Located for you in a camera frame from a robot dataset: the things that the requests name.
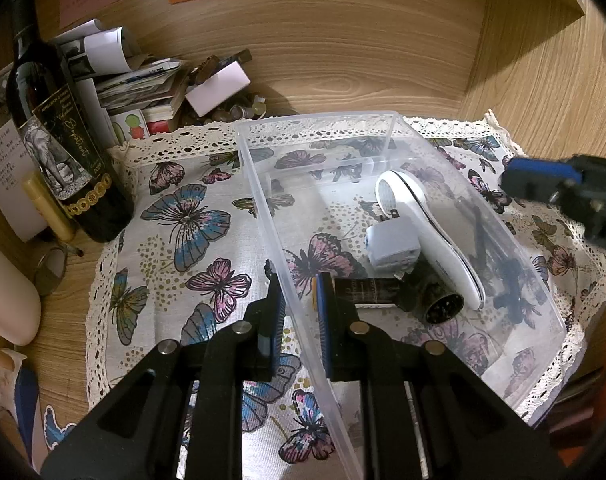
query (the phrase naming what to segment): lace trim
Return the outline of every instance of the lace trim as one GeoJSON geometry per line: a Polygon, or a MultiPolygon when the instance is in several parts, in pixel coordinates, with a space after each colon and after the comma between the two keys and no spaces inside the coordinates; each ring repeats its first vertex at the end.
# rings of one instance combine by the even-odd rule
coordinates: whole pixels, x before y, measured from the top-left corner
{"type": "MultiPolygon", "coordinates": [[[[523,150],[515,144],[510,134],[502,128],[490,110],[482,121],[451,121],[425,118],[404,118],[405,121],[424,137],[486,137],[494,136],[507,150],[515,155],[526,156],[523,150]]],[[[354,136],[353,129],[341,129],[333,124],[326,126],[315,121],[310,128],[310,139],[340,139],[354,136]]],[[[189,126],[172,134],[163,134],[151,139],[129,141],[125,146],[110,149],[114,166],[124,185],[130,192],[137,187],[138,170],[149,164],[173,160],[183,160],[200,155],[229,152],[236,148],[236,124],[211,123],[207,126],[189,126]]],[[[288,144],[284,133],[283,139],[272,139],[275,144],[288,144]]],[[[594,263],[594,268],[600,272],[593,290],[582,302],[577,302],[574,308],[573,326],[565,337],[563,347],[554,361],[542,375],[536,386],[516,409],[524,419],[529,420],[534,410],[541,406],[552,394],[552,391],[563,384],[568,370],[572,368],[576,357],[580,355],[585,345],[585,330],[598,312],[598,308],[606,300],[606,253],[594,249],[587,244],[582,236],[582,227],[573,222],[568,223],[569,229],[580,240],[580,245],[594,263]]],[[[95,406],[109,390],[105,367],[105,323],[108,318],[110,297],[112,294],[113,277],[116,273],[116,258],[118,255],[118,240],[105,245],[96,265],[96,277],[90,289],[90,306],[86,317],[86,367],[87,367],[87,398],[90,408],[95,406]]]]}

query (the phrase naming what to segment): photograph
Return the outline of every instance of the photograph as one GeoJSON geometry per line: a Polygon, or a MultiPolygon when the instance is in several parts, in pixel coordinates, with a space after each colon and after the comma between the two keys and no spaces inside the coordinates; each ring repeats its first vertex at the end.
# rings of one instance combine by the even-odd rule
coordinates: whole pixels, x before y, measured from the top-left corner
{"type": "Polygon", "coordinates": [[[62,44],[60,46],[61,52],[63,53],[63,57],[65,59],[70,59],[71,57],[78,56],[79,54],[85,53],[85,38],[80,38],[78,40],[70,41],[69,43],[62,44]]]}
{"type": "Polygon", "coordinates": [[[70,198],[90,181],[90,174],[43,128],[36,117],[32,116],[25,123],[21,135],[57,199],[70,198]]]}
{"type": "Polygon", "coordinates": [[[74,79],[89,77],[94,74],[94,69],[90,65],[90,60],[87,59],[85,54],[69,59],[67,65],[74,79]]]}

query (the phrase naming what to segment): white container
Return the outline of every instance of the white container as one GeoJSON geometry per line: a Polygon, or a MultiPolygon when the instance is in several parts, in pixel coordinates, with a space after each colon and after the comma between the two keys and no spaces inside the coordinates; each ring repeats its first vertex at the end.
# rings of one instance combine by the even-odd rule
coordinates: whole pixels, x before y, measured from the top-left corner
{"type": "Polygon", "coordinates": [[[0,336],[23,346],[34,339],[39,324],[36,287],[0,251],[0,336]]]}

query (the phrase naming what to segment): wine bottle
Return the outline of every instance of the wine bottle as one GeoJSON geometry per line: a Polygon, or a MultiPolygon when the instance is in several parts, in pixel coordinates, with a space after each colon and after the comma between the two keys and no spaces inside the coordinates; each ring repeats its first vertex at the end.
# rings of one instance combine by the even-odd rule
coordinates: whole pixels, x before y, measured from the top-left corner
{"type": "Polygon", "coordinates": [[[94,241],[113,240],[133,205],[92,142],[55,47],[40,38],[34,0],[12,0],[12,30],[6,102],[20,136],[68,215],[94,241]]]}

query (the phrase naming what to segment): clear plastic container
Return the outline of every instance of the clear plastic container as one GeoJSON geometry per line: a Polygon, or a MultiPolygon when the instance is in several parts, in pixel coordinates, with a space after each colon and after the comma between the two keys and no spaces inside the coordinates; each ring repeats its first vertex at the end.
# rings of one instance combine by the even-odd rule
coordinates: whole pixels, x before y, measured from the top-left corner
{"type": "Polygon", "coordinates": [[[378,221],[374,185],[384,171],[402,169],[422,181],[431,213],[468,257],[486,301],[481,310],[464,307],[454,320],[431,327],[398,308],[360,308],[360,318],[413,344],[441,340],[512,408],[522,401],[558,352],[564,322],[524,250],[446,158],[396,112],[243,121],[238,132],[264,244],[288,302],[316,399],[350,479],[362,477],[358,384],[325,378],[310,278],[320,270],[380,275],[369,265],[365,233],[378,221]],[[292,203],[297,204],[295,214],[292,203]],[[510,295],[514,275],[525,302],[510,295]],[[536,313],[535,328],[523,322],[531,314],[522,311],[528,305],[536,313]],[[515,382],[510,374],[518,352],[533,352],[536,359],[532,373],[515,382]]]}

